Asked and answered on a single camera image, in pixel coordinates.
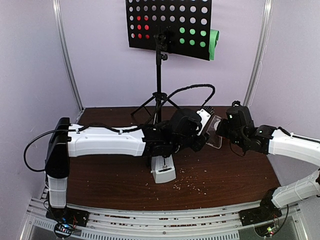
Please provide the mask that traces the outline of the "clear plastic metronome cover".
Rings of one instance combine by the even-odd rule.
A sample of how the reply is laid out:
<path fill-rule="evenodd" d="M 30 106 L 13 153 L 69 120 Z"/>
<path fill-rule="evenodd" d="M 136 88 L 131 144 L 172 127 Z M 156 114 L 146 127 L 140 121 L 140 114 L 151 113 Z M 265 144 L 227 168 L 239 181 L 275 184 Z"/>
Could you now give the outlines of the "clear plastic metronome cover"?
<path fill-rule="evenodd" d="M 214 115 L 206 130 L 206 133 L 209 134 L 209 139 L 206 141 L 206 144 L 216 149 L 222 147 L 223 138 L 216 133 L 221 120 L 222 118 L 220 116 Z"/>

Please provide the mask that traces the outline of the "grey metronome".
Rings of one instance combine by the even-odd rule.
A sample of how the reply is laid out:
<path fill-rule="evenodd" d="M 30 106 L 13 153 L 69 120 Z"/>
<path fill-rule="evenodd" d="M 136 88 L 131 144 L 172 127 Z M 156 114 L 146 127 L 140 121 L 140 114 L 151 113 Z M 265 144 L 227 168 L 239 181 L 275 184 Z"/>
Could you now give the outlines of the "grey metronome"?
<path fill-rule="evenodd" d="M 156 184 L 164 184 L 176 179 L 173 156 L 165 158 L 154 156 L 151 158 L 151 173 Z"/>

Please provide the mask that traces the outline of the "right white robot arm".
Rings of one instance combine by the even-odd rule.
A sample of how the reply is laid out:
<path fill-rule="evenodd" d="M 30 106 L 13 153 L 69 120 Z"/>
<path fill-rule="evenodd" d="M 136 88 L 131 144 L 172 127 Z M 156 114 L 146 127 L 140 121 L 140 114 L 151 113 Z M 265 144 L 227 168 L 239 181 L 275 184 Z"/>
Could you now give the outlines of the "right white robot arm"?
<path fill-rule="evenodd" d="M 223 118 L 214 126 L 218 136 L 229 140 L 246 153 L 258 152 L 264 155 L 285 156 L 320 165 L 320 141 L 296 135 L 283 127 L 270 125 L 255 126 L 248 107 L 234 101 Z M 259 220 L 268 220 L 276 210 L 291 203 L 320 194 L 320 171 L 291 184 L 270 189 L 256 210 Z"/>

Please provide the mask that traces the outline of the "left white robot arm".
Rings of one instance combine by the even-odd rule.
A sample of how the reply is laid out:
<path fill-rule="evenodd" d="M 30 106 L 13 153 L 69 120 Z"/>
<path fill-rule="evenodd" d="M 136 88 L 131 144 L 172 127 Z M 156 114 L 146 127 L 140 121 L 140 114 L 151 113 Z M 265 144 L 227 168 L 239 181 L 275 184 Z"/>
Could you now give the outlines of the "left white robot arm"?
<path fill-rule="evenodd" d="M 204 130 L 214 111 L 180 108 L 170 120 L 156 124 L 109 127 L 102 123 L 71 124 L 68 117 L 59 120 L 51 136 L 45 174 L 49 206 L 61 222 L 72 218 L 67 206 L 67 180 L 70 158 L 86 155 L 125 155 L 151 159 L 151 173 L 157 184 L 173 181 L 176 170 L 173 154 L 190 148 L 200 151 L 210 135 Z"/>

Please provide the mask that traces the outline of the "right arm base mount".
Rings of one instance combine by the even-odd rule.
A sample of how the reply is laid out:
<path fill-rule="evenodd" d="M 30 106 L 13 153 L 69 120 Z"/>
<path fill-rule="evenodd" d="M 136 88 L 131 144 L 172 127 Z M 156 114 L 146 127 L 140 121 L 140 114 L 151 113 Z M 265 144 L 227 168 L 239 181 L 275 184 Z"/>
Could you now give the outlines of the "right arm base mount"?
<path fill-rule="evenodd" d="M 267 208 L 263 206 L 241 210 L 238 214 L 243 226 L 263 223 L 282 216 L 279 208 Z"/>

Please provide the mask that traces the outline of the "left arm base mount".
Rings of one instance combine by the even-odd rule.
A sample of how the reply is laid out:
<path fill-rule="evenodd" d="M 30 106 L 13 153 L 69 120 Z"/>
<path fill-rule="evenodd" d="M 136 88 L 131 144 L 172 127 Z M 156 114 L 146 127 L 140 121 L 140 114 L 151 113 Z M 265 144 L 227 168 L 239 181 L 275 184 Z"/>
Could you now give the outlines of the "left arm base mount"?
<path fill-rule="evenodd" d="M 57 220 L 59 222 L 76 225 L 80 227 L 86 227 L 90 213 L 85 210 L 79 210 L 75 208 L 50 208 L 46 212 L 46 217 L 51 220 Z"/>

